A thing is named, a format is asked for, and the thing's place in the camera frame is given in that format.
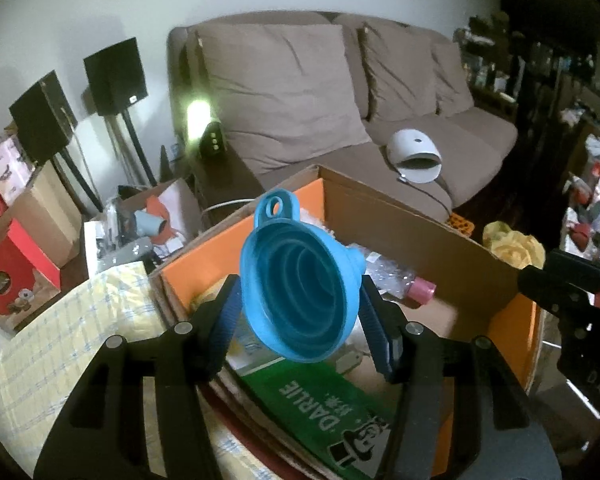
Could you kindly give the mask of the dark cluttered shelf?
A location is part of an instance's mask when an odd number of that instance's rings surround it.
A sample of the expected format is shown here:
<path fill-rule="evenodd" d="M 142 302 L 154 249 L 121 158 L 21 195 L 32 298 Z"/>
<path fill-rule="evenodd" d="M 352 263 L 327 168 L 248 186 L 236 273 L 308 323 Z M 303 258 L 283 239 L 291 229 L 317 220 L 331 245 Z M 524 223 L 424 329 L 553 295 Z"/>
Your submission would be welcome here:
<path fill-rule="evenodd" d="M 554 248 L 568 206 L 568 162 L 581 133 L 577 119 L 567 115 L 592 96 L 593 29 L 563 16 L 533 15 L 503 26 L 471 18 L 469 30 L 491 42 L 478 44 L 457 30 L 462 49 L 509 76 L 506 99 L 480 90 L 478 109 L 515 127 L 517 139 L 498 175 L 457 211 L 478 230 L 503 221 Z"/>

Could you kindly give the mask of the clear plastic bag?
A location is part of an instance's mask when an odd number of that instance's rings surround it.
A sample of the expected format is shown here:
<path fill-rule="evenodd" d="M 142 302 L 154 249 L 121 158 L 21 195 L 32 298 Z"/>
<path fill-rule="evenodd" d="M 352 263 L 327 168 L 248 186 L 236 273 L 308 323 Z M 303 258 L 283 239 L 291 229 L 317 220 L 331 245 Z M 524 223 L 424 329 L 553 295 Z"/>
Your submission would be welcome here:
<path fill-rule="evenodd" d="M 402 266 L 390 258 L 358 244 L 349 244 L 349 248 L 358 250 L 365 261 L 365 273 L 374 282 L 381 296 L 394 299 L 416 299 L 416 272 L 408 266 Z"/>

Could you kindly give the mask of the brown sofa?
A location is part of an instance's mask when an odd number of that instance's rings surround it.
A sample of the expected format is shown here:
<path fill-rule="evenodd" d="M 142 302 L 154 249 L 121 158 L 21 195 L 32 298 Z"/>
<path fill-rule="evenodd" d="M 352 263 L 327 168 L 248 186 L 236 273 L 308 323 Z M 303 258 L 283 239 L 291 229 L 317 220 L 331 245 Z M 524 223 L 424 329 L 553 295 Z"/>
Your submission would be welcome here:
<path fill-rule="evenodd" d="M 174 28 L 175 122 L 213 221 L 314 165 L 445 221 L 501 171 L 518 132 L 479 106 L 460 48 L 360 14 L 263 11 Z"/>

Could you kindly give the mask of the left brown sofa cushion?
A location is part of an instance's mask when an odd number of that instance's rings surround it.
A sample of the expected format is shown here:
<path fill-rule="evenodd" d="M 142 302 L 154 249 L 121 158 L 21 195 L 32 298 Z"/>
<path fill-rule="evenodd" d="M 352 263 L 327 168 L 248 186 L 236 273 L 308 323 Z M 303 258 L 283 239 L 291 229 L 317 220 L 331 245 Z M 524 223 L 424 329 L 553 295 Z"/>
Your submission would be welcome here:
<path fill-rule="evenodd" d="M 341 26 L 212 23 L 197 38 L 213 109 L 254 174 L 370 142 Z"/>

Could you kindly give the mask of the pink white small box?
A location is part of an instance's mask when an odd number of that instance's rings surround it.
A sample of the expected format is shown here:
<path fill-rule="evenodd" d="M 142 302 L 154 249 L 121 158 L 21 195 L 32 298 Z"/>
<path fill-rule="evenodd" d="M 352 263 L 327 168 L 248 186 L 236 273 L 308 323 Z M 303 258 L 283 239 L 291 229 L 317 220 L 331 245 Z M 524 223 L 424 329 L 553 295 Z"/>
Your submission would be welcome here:
<path fill-rule="evenodd" d="M 34 167 L 15 133 L 0 134 L 0 195 L 7 206 L 24 191 L 33 173 Z"/>

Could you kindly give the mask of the brown cardboard box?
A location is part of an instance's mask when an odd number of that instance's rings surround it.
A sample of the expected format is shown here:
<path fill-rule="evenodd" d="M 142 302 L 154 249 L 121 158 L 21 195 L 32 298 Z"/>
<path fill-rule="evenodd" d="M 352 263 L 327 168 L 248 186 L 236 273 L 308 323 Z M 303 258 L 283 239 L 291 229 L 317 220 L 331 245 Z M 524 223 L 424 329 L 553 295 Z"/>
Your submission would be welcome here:
<path fill-rule="evenodd" d="M 26 189 L 0 217 L 0 236 L 12 220 L 22 225 L 58 268 L 79 255 L 82 216 L 51 162 L 35 171 Z"/>

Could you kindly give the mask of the yellow blue plaid bedsheet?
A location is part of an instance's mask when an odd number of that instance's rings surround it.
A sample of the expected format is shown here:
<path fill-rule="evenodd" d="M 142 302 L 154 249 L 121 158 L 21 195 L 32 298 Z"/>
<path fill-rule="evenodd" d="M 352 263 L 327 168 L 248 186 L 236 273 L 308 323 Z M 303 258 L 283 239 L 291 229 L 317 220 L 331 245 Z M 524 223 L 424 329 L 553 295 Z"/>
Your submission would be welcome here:
<path fill-rule="evenodd" d="M 0 350 L 0 441 L 33 474 L 55 419 L 111 335 L 150 339 L 166 328 L 139 262 L 116 266 L 57 301 Z"/>

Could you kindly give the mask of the white nail lamp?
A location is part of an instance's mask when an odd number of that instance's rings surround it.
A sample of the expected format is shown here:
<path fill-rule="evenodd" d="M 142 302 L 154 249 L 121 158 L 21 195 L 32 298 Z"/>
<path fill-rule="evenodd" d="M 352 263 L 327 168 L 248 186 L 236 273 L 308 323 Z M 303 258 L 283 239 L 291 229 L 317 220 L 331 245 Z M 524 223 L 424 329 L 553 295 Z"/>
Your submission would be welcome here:
<path fill-rule="evenodd" d="M 420 130 L 402 129 L 393 133 L 386 154 L 402 182 L 431 183 L 441 174 L 442 156 L 434 141 Z"/>

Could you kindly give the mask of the blue collapsible funnel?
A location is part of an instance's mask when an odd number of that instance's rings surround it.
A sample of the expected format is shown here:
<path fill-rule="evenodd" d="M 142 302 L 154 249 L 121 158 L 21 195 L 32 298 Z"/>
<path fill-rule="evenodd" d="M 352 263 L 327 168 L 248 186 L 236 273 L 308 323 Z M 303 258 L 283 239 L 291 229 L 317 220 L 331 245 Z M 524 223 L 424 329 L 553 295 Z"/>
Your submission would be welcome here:
<path fill-rule="evenodd" d="M 365 271 L 358 248 L 303 222 L 298 198 L 276 188 L 259 200 L 240 252 L 246 320 L 285 359 L 323 361 L 351 333 Z"/>

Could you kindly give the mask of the red chocolate collection box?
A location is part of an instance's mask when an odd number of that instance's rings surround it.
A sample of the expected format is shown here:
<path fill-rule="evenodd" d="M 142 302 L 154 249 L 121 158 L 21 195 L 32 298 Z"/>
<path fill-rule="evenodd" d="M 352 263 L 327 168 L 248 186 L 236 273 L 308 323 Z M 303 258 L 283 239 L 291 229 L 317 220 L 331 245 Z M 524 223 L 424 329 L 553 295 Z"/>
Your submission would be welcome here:
<path fill-rule="evenodd" d="M 60 270 L 22 225 L 0 226 L 0 327 L 19 330 L 60 291 Z"/>

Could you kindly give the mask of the middle brown sofa cushion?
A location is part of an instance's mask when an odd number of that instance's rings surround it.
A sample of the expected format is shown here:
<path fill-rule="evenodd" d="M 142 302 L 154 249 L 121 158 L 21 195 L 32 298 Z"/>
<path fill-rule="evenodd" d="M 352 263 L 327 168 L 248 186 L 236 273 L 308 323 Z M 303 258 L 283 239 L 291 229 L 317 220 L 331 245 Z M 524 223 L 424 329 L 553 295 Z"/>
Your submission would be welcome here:
<path fill-rule="evenodd" d="M 360 41 L 370 85 L 371 122 L 403 122 L 434 114 L 436 74 L 428 37 L 406 27 L 366 22 Z"/>

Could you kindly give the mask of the right brown sofa cushion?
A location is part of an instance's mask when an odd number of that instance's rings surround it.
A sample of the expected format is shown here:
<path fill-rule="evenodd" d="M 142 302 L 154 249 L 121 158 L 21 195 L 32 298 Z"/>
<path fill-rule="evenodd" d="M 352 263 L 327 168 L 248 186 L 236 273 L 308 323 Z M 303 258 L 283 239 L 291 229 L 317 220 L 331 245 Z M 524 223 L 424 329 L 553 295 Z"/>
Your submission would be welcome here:
<path fill-rule="evenodd" d="M 469 90 L 458 44 L 433 44 L 431 53 L 436 75 L 434 88 L 438 114 L 451 117 L 470 110 L 475 102 Z"/>

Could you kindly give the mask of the pink capped bottle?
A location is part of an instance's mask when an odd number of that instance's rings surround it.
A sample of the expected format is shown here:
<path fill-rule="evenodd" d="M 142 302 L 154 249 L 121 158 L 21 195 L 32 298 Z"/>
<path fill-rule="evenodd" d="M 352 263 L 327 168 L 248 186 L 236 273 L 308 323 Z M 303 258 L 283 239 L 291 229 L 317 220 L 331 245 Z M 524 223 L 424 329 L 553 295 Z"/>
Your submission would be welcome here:
<path fill-rule="evenodd" d="M 405 285 L 403 297 L 423 306 L 424 304 L 428 304 L 428 302 L 434 298 L 436 289 L 437 285 L 433 282 L 416 276 L 416 278 L 413 278 Z"/>

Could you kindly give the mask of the black speaker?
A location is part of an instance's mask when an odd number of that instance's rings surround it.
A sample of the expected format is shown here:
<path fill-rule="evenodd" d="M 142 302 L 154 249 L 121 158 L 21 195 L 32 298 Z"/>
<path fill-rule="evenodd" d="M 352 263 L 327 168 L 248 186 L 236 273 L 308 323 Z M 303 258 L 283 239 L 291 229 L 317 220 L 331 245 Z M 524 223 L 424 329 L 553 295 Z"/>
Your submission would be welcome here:
<path fill-rule="evenodd" d="M 54 70 L 32 84 L 9 111 L 20 145 L 35 165 L 64 150 L 78 124 Z"/>
<path fill-rule="evenodd" d="M 83 63 L 99 116 L 120 114 L 148 96 L 135 37 L 102 49 Z"/>

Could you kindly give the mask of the left black speaker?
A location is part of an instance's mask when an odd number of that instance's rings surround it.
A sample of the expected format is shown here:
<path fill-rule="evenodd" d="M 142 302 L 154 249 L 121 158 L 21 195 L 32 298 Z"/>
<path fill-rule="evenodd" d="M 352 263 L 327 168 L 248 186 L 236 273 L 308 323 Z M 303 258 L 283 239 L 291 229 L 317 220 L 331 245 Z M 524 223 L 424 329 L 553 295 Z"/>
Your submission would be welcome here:
<path fill-rule="evenodd" d="M 64 150 L 78 124 L 54 70 L 32 84 L 9 111 L 20 145 L 35 165 Z"/>

